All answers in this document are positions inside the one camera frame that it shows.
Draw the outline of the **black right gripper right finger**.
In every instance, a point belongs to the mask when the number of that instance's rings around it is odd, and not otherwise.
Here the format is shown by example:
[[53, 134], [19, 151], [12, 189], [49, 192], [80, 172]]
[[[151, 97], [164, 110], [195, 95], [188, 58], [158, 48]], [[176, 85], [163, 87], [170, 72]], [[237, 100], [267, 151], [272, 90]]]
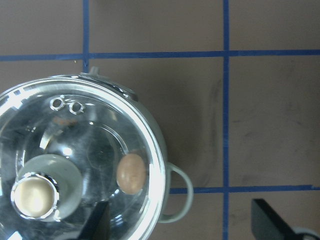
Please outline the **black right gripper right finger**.
[[256, 240], [302, 239], [262, 198], [251, 201], [251, 231]]

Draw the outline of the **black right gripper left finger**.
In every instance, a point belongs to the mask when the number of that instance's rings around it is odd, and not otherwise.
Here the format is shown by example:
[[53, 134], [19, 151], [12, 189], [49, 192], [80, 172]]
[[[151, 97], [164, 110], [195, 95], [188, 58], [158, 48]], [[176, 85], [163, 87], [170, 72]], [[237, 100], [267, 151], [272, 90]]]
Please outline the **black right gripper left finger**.
[[110, 238], [110, 207], [98, 202], [81, 229], [77, 240], [108, 240]]

